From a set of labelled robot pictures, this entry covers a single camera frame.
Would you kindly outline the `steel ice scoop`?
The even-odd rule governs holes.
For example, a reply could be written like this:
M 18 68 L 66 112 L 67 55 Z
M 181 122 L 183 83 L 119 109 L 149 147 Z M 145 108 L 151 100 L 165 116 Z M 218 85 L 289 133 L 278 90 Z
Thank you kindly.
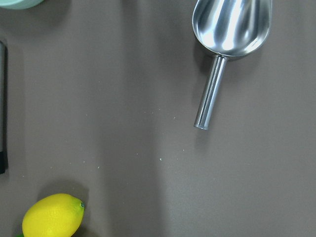
M 194 126 L 207 130 L 228 61 L 249 55 L 266 41 L 272 24 L 271 0 L 199 0 L 192 27 L 214 61 Z

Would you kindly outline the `yellow lemon upper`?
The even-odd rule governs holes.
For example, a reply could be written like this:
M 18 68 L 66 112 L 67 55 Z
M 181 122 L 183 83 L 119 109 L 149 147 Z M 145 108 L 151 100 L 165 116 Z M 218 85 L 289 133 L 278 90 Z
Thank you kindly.
M 80 227 L 85 205 L 69 194 L 47 196 L 28 209 L 22 221 L 24 237 L 71 237 Z

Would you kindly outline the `steel muddler black tip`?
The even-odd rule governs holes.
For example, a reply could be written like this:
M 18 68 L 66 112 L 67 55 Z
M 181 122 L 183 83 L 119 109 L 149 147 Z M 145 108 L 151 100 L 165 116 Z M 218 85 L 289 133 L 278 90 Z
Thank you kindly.
M 4 174 L 7 161 L 7 48 L 0 42 L 0 173 Z

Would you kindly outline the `mint green bowl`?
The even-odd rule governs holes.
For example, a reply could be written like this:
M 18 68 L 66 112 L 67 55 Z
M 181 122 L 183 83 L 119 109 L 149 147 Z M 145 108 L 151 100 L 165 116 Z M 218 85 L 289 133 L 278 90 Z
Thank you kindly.
M 0 7 L 4 9 L 23 10 L 42 3 L 43 0 L 0 0 Z

